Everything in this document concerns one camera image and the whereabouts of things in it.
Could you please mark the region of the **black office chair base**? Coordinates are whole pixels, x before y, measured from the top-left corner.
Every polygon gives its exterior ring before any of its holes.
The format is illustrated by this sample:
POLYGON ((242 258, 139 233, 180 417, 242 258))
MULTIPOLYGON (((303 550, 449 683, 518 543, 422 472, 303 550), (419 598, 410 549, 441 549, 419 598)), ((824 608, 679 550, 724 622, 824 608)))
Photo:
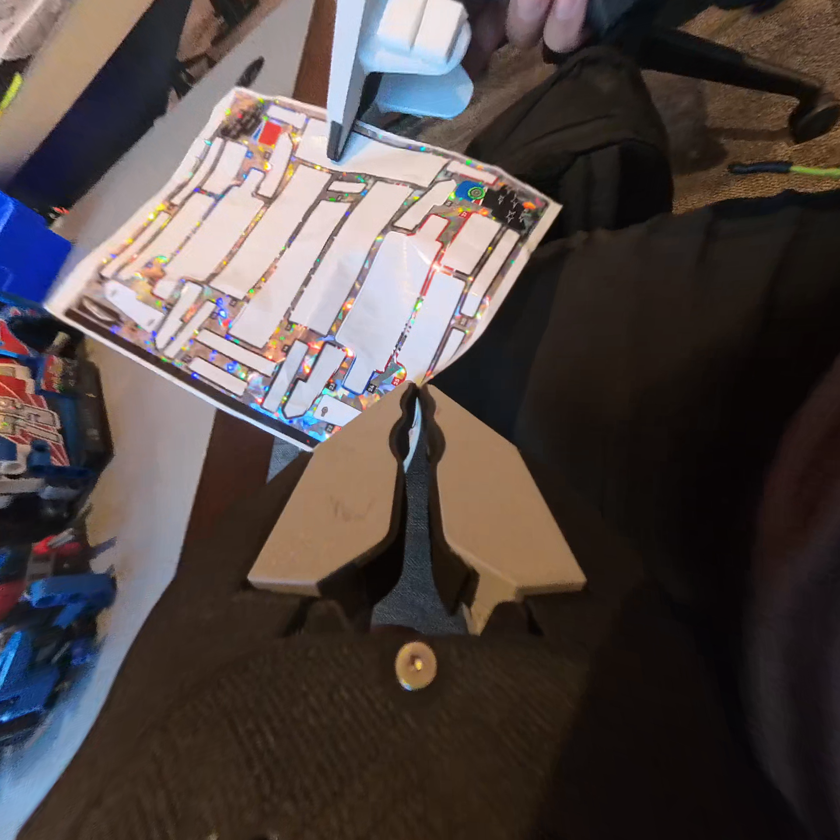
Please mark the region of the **black office chair base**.
POLYGON ((639 43, 636 62, 646 70, 796 100, 788 118, 796 144, 823 136, 838 122, 838 100, 818 79, 678 28, 651 28, 639 43))

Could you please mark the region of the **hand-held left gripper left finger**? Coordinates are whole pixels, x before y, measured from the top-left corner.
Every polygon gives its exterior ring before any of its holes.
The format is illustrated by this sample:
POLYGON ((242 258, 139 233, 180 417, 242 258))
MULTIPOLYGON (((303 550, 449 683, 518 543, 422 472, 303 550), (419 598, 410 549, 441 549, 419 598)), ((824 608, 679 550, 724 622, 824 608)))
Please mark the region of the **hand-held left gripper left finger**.
POLYGON ((403 517, 417 386, 399 385, 311 455, 248 582, 304 597, 377 599, 370 566, 403 517))

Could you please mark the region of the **person's right hand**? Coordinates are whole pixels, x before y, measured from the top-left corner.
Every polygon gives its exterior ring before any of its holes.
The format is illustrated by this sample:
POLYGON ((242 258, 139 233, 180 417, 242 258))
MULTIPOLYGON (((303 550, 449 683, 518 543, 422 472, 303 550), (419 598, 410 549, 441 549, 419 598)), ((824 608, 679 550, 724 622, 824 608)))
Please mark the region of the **person's right hand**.
POLYGON ((471 1, 464 6, 471 39, 463 66, 473 78, 504 46, 519 51, 544 46, 564 54, 584 38, 587 1, 471 1))

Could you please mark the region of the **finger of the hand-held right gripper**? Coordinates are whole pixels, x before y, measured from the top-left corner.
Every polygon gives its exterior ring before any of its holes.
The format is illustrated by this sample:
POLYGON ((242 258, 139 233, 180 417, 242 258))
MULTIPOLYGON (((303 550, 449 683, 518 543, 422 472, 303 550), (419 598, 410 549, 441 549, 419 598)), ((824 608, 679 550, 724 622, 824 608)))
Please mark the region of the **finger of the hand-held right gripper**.
POLYGON ((358 131, 399 133, 393 124, 407 120, 451 120, 468 107, 475 85, 463 67, 440 76, 373 71, 364 80, 358 131))
POLYGON ((440 76, 463 67, 471 39, 456 1, 339 1, 327 100, 327 156, 341 162, 373 71, 440 76))

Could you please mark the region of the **dark blue panel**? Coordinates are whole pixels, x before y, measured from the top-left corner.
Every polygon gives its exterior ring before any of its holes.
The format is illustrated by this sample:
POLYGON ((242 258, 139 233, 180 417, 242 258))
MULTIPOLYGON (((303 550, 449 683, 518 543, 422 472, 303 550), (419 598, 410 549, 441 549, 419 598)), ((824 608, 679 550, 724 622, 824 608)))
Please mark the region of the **dark blue panel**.
POLYGON ((190 1, 153 2, 2 191, 34 209, 70 208, 165 113, 190 1))

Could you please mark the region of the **holographic sticker sheet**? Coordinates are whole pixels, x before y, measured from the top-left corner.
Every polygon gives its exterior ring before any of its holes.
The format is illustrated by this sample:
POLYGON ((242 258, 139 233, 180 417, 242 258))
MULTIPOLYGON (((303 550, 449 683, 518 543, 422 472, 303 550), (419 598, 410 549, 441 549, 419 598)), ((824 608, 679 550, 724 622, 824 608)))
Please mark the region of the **holographic sticker sheet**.
POLYGON ((50 314, 311 451, 487 329, 561 205, 497 166, 233 88, 50 314))

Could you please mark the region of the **black backpack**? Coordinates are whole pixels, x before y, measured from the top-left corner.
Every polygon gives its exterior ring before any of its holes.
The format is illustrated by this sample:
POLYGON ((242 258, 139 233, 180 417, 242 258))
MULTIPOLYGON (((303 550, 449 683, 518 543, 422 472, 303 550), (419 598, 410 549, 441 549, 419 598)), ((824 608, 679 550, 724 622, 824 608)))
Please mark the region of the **black backpack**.
POLYGON ((561 205, 548 242, 619 230, 673 209, 665 125, 640 69, 612 47, 566 57, 480 131, 467 155, 561 205))

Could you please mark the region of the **person's brown shirt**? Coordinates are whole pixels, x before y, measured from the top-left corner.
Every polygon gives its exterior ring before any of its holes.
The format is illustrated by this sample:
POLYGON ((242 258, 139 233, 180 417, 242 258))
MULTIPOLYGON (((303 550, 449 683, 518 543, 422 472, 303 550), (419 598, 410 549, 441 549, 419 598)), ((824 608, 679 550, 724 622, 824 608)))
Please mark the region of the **person's brown shirt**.
POLYGON ((763 485, 744 632, 763 771, 810 838, 839 837, 839 362, 804 401, 763 485))

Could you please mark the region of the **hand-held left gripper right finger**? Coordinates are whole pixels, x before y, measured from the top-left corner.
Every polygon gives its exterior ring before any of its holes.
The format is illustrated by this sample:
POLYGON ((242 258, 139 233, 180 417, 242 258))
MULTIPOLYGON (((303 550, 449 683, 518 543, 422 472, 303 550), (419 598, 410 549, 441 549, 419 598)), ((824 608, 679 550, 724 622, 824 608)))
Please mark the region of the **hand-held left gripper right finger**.
POLYGON ((433 385, 422 389, 434 583, 482 634, 493 613, 581 592, 586 577, 518 448, 433 385))

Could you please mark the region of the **red toy car model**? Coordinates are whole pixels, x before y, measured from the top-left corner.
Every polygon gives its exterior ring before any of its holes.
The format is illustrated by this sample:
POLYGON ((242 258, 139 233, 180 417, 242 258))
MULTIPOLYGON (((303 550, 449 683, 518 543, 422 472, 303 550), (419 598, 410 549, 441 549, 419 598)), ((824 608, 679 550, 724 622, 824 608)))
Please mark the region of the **red toy car model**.
POLYGON ((89 498, 113 455, 97 367, 45 311, 1 308, 1 746, 31 739, 96 654, 117 594, 89 498))

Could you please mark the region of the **thin yellow green stick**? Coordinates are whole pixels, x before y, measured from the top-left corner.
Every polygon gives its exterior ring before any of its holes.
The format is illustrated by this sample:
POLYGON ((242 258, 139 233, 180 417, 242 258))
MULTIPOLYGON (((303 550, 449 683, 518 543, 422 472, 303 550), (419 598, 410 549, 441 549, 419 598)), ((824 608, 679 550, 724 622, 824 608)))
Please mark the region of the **thin yellow green stick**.
POLYGON ((795 164, 791 161, 733 162, 728 165, 728 172, 737 176, 802 175, 817 179, 839 181, 839 167, 809 166, 795 164))

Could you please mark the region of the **blue plastic bin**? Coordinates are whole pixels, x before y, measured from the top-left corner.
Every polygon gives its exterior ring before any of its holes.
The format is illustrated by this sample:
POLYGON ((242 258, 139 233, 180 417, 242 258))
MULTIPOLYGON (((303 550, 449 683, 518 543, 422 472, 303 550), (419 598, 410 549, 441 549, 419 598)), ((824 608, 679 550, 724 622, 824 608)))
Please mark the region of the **blue plastic bin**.
POLYGON ((42 216, 1 192, 2 302, 42 305, 71 248, 42 216))

